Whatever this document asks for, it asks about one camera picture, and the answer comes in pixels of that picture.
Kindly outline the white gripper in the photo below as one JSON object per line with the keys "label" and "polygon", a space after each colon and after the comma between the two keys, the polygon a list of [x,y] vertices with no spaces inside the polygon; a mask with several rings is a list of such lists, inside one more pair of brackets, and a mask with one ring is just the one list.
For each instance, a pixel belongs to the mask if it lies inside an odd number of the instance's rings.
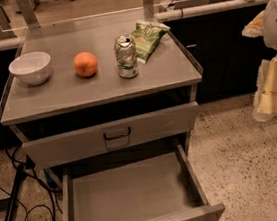
{"label": "white gripper", "polygon": [[[259,12],[251,22],[243,28],[244,37],[257,38],[263,35],[264,11]],[[253,100],[253,118],[266,122],[277,115],[277,55],[269,60],[262,60],[258,68]]]}

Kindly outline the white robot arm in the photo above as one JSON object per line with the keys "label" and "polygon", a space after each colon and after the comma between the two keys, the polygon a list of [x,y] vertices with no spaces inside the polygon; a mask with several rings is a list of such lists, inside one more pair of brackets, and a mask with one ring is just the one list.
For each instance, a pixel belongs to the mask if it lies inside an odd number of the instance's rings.
{"label": "white robot arm", "polygon": [[[264,9],[243,28],[245,37],[264,38],[264,44],[277,51],[277,0],[270,0]],[[277,54],[270,62],[262,61],[255,92],[253,117],[260,122],[277,115]]]}

